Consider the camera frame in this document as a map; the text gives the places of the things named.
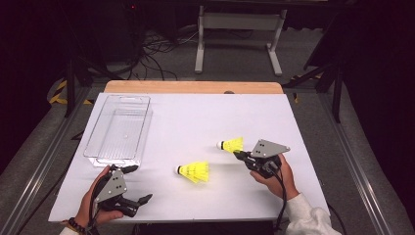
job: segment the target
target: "table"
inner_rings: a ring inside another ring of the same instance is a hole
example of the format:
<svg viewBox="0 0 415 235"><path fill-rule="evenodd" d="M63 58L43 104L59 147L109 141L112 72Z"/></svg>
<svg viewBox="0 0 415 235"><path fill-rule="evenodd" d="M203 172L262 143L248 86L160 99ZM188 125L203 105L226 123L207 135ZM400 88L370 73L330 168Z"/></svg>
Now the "table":
<svg viewBox="0 0 415 235"><path fill-rule="evenodd" d="M277 54L275 54L275 48L277 47L286 15L287 10L281 11L279 15L205 13L205 7L201 6L198 19L199 39L195 73L202 73L203 71L205 54L204 29L228 28L274 31L272 42L267 43L266 47L275 75L281 76L281 66L278 62Z"/></svg>
<svg viewBox="0 0 415 235"><path fill-rule="evenodd" d="M228 90L238 94L217 94ZM239 136L244 137L246 150L251 150L259 138L290 146L292 151L286 158L296 173L299 190L314 207L328 212L290 104L286 95L281 94L279 84L111 81L96 101L49 221L62 221L76 214L83 194L101 171L83 157L83 151L99 107L106 96L119 91L134 91L152 98L154 113L142 166L125 175L128 191L124 197L137 200L149 193L154 196L136 216L115 222L276 219L282 200L256 183L243 162L215 147L217 141ZM209 162L209 182L194 184L174 173L176 166L195 161Z"/></svg>

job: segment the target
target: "black cable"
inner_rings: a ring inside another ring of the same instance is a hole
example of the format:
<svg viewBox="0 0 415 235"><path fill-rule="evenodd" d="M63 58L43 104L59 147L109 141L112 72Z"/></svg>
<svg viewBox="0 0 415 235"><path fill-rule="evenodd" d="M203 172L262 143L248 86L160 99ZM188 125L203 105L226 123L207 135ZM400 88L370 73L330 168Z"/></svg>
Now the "black cable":
<svg viewBox="0 0 415 235"><path fill-rule="evenodd" d="M139 223L134 224L133 231L134 231L134 233L131 234L131 235L140 235L141 229L140 229L140 224Z"/></svg>
<svg viewBox="0 0 415 235"><path fill-rule="evenodd" d="M137 65L138 65L138 60L135 60L130 66L127 66L127 67L125 67L123 69L120 69L120 70L114 70L114 71L110 71L110 72L115 74L115 75L123 74L123 73L126 73L128 71L131 71ZM102 74L100 72L90 71L89 73L94 77L106 77L104 74Z"/></svg>
<svg viewBox="0 0 415 235"><path fill-rule="evenodd" d="M98 179L97 183L95 184L94 189L92 190L92 194L91 194L91 199L89 201L89 222L88 222L88 228L91 227L92 230L88 231L88 234L90 235L94 235L97 234L98 231L96 230L96 218L98 215L98 211L100 210L99 205L97 205L97 211L95 214L93 214L94 211L94 195L97 192L97 188L98 185L100 185L101 181L104 180L104 178L106 177L106 175L102 176L101 178Z"/></svg>
<svg viewBox="0 0 415 235"><path fill-rule="evenodd" d="M131 69L131 71L130 71L130 74L128 75L127 80L129 80L129 79L131 78L131 75L132 75L132 69Z"/></svg>
<svg viewBox="0 0 415 235"><path fill-rule="evenodd" d="M327 203L327 206L336 215L336 218L339 220L340 226L342 227L342 230L343 230L343 234L347 235L345 224L343 223L343 221L340 218L339 214L336 212L336 210L329 203Z"/></svg>
<svg viewBox="0 0 415 235"><path fill-rule="evenodd" d="M21 232L23 231L23 229L25 228L25 226L33 218L33 216L37 212L37 210L39 210L40 206L42 206L42 204L46 201L46 199L49 197L49 195L52 193L52 191L55 189L55 187L59 184L59 182L61 182L62 178L67 174L68 169L69 169L69 166L72 163L73 157L75 156L75 153L76 153L76 150L77 150L78 146L79 146L79 142L78 142L78 144L77 144L77 146L75 148L75 151L72 154L72 157L70 157L69 163L65 167L64 171L62 172L62 174L59 176L58 180L55 182L55 184L52 186L52 188L46 193L46 195L43 197L43 199L40 201L40 203L36 206L36 208L31 212L31 214L26 218L26 220L24 221L24 223L22 224L21 228L16 233L16 235L21 234Z"/></svg>
<svg viewBox="0 0 415 235"><path fill-rule="evenodd" d="M146 58L150 58L150 59L152 59L155 63L156 63L156 65L159 67L159 69L160 69L160 73L161 73L161 78L162 78L162 80L164 80L164 74L162 73L163 72L163 70L161 69L161 66L160 66L160 64L156 61L156 59L154 59L153 57L151 57L150 55L146 55Z"/></svg>
<svg viewBox="0 0 415 235"><path fill-rule="evenodd" d="M178 43L171 43L166 40L153 40L149 43L144 43L143 47L152 51L151 53L149 53L150 55L154 55L158 52L168 53L168 52L173 51L175 48L179 47L180 45L188 43L193 37L197 35L197 33L198 33L197 31L191 31L191 32L184 34L184 35L187 35L187 34L192 34L192 35L186 39L185 38L177 39L177 41L179 41ZM161 47L165 45L167 45L167 47L165 49L162 49Z"/></svg>
<svg viewBox="0 0 415 235"><path fill-rule="evenodd" d="M147 69L154 70L154 71L159 71L159 69L149 67L149 66L147 66L147 65L144 65L143 63L141 63L141 64L143 65L143 67L144 67L144 68L146 68L146 77L147 77ZM162 70L162 71L164 71L164 72L167 72L167 73L170 73L170 74L174 75L175 79L176 79L176 80L178 80L178 78L177 78L177 74L176 74L176 73L174 73L174 72L172 72L172 71L169 71L169 70Z"/></svg>
<svg viewBox="0 0 415 235"><path fill-rule="evenodd" d="M275 172L271 168L270 168L270 170L274 174L275 178L277 178L278 182L281 185L281 188L283 189L283 207L281 208L280 213L278 214L277 223L275 224L275 229L280 230L281 220L283 218L284 210L285 210L285 207L287 205L287 190L286 190L285 185L284 185L284 178L283 178L283 173L281 172L281 167L278 166L278 171L281 172L281 177L278 176L278 174L277 174L278 171Z"/></svg>
<svg viewBox="0 0 415 235"><path fill-rule="evenodd" d="M135 76L135 78L137 78L137 80L141 80L140 77L138 76L138 72L133 72L132 74Z"/></svg>

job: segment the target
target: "wooden edge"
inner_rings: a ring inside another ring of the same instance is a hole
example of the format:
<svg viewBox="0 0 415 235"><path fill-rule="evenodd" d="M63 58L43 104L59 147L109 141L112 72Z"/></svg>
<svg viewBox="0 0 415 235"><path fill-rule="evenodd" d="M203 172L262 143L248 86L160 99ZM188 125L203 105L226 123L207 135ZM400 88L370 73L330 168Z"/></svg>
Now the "wooden edge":
<svg viewBox="0 0 415 235"><path fill-rule="evenodd" d="M284 94L277 82L113 80L109 93Z"/></svg>

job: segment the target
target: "metal bracket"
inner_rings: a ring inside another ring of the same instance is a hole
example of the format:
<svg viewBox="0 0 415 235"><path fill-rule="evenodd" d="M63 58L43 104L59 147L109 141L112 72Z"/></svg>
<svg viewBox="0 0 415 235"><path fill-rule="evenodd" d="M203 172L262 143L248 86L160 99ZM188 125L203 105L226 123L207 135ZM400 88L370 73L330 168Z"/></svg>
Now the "metal bracket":
<svg viewBox="0 0 415 235"><path fill-rule="evenodd" d="M96 203L106 201L107 199L121 195L127 191L127 185L125 184L124 174L120 169L114 170L108 183L101 190L95 199Z"/></svg>
<svg viewBox="0 0 415 235"><path fill-rule="evenodd" d="M266 159L290 151L290 147L260 139L256 143L251 157Z"/></svg>

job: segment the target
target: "white table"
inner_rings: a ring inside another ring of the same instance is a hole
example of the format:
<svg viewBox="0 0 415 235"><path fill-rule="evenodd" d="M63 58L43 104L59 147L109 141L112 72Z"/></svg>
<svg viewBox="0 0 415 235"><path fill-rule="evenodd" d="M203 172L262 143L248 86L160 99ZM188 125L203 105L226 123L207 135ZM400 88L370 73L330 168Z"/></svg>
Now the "white table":
<svg viewBox="0 0 415 235"><path fill-rule="evenodd" d="M100 94L49 221L77 213L79 202L101 168L83 156L104 98ZM153 118L142 166L125 175L124 197L154 196L133 217L115 222L270 220L282 200L255 182L243 162L216 149L217 141L239 136L250 151L260 138L291 147L287 161L298 189L314 207L328 212L324 195L286 95L143 94L152 98ZM174 173L178 165L208 161L210 179L194 184Z"/></svg>

